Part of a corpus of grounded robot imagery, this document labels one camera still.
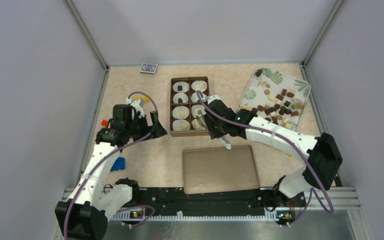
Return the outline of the white chocolate block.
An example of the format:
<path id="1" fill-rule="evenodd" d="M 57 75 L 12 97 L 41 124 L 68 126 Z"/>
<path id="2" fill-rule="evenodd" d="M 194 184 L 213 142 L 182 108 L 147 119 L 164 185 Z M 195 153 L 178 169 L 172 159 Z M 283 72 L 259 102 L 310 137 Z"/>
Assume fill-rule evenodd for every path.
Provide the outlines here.
<path id="1" fill-rule="evenodd" d="M 198 130 L 198 129 L 200 129 L 200 128 L 202 127 L 201 124 L 200 124 L 200 122 L 197 121 L 197 120 L 193 121 L 192 124 L 193 124 L 193 127 L 194 127 L 196 130 Z"/>

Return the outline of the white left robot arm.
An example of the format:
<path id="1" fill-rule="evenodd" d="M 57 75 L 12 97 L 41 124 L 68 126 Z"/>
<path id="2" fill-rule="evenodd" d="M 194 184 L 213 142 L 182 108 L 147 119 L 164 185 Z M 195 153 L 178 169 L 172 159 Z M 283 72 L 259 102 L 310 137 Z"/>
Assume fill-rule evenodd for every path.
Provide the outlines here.
<path id="1" fill-rule="evenodd" d="M 113 216 L 126 204 L 140 202 L 136 181 L 117 183 L 109 193 L 104 185 L 122 151 L 140 142 L 167 135 L 159 121 L 158 110 L 150 112 L 148 124 L 143 104 L 134 101 L 116 104 L 112 118 L 98 131 L 92 156 L 67 200 L 59 201 L 55 215 L 64 239 L 101 240 Z"/>

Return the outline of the brown chocolate box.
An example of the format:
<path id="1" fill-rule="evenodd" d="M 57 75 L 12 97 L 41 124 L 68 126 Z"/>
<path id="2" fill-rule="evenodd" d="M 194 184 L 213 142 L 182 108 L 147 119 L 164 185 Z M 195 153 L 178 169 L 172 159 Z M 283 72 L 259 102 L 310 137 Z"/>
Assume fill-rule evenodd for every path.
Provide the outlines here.
<path id="1" fill-rule="evenodd" d="M 200 102 L 191 102 L 191 95 L 197 91 L 192 90 L 191 84 L 193 81 L 198 81 L 198 80 L 203 80 L 207 82 L 207 90 L 201 93 L 206 94 L 207 96 L 209 95 L 209 80 L 208 77 L 206 76 L 194 76 L 194 77 L 177 77 L 177 78 L 172 78 L 170 80 L 170 98 L 169 98 L 169 126 L 170 126 L 170 134 L 172 137 L 197 137 L 197 136 L 206 136 L 208 134 L 207 130 L 195 130 L 192 125 L 193 119 L 191 113 L 191 106 L 192 105 L 201 105 Z M 183 90 L 178 91 L 178 86 L 182 86 Z M 178 103 L 178 98 L 182 97 L 183 98 L 183 103 Z M 189 117 L 186 118 L 190 123 L 190 129 L 188 131 L 174 131 L 172 124 L 175 120 L 172 116 L 172 111 L 174 107 L 179 107 L 179 106 L 185 106 L 189 108 Z"/>

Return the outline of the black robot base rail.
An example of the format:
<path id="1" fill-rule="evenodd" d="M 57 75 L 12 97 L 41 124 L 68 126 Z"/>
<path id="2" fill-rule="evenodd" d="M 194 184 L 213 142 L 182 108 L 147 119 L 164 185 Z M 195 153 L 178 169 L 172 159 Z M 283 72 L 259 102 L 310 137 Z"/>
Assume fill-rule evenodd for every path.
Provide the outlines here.
<path id="1" fill-rule="evenodd" d="M 153 207 L 155 217 L 175 216 L 179 211 L 186 217 L 245 217 L 304 207 L 306 198 L 303 193 L 292 199 L 274 197 L 270 188 L 186 194 L 179 187 L 148 187 L 135 189 L 132 200 L 122 207 L 139 205 Z"/>

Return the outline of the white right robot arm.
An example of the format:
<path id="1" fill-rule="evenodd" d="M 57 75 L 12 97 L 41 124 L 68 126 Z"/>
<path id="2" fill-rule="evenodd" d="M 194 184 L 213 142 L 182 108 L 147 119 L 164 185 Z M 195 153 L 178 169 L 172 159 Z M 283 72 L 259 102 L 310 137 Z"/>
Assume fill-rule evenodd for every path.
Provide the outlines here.
<path id="1" fill-rule="evenodd" d="M 327 194 L 343 162 L 332 135 L 295 132 L 247 109 L 234 112 L 216 95 L 202 104 L 203 119 L 211 138 L 224 141 L 226 136 L 240 137 L 302 161 L 302 168 L 281 177 L 273 187 L 273 200 L 277 205 L 287 206 L 296 195 L 305 191 L 318 189 Z"/>

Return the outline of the gold box lid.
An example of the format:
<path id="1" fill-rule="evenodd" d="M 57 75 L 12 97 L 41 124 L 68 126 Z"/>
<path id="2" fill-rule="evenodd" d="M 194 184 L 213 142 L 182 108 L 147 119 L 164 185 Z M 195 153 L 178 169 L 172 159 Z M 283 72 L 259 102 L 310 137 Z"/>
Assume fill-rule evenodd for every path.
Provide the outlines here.
<path id="1" fill-rule="evenodd" d="M 187 195 L 254 190 L 260 187 L 251 145 L 189 149 L 182 152 Z"/>

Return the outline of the metal tweezers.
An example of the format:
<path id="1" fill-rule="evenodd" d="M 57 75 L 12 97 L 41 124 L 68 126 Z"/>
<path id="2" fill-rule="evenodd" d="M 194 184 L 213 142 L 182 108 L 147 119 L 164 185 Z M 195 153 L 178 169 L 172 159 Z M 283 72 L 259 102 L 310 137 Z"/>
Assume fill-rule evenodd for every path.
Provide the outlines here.
<path id="1" fill-rule="evenodd" d="M 203 128 L 205 128 L 212 140 L 216 139 L 222 143 L 222 145 L 228 149 L 232 149 L 232 144 L 225 137 L 226 133 L 220 130 L 216 121 L 214 121 L 208 114 L 198 114 L 197 120 L 200 122 Z"/>

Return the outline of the white chocolate piece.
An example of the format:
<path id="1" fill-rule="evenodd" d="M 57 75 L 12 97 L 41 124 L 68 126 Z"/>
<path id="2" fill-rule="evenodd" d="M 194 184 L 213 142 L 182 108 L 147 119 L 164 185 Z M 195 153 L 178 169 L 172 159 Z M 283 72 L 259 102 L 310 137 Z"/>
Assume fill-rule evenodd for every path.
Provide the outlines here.
<path id="1" fill-rule="evenodd" d="M 186 114 L 183 111 L 178 112 L 181 117 L 184 117 Z"/>

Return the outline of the cream heart chocolate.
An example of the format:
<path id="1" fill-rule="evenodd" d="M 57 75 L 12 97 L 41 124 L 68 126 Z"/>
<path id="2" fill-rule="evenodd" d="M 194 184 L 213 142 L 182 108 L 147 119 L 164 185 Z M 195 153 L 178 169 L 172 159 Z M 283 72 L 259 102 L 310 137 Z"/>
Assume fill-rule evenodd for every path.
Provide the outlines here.
<path id="1" fill-rule="evenodd" d="M 189 129 L 189 125 L 186 124 L 186 123 L 182 123 L 182 124 L 181 124 L 181 129 L 182 129 L 182 130 L 188 130 L 188 129 Z"/>

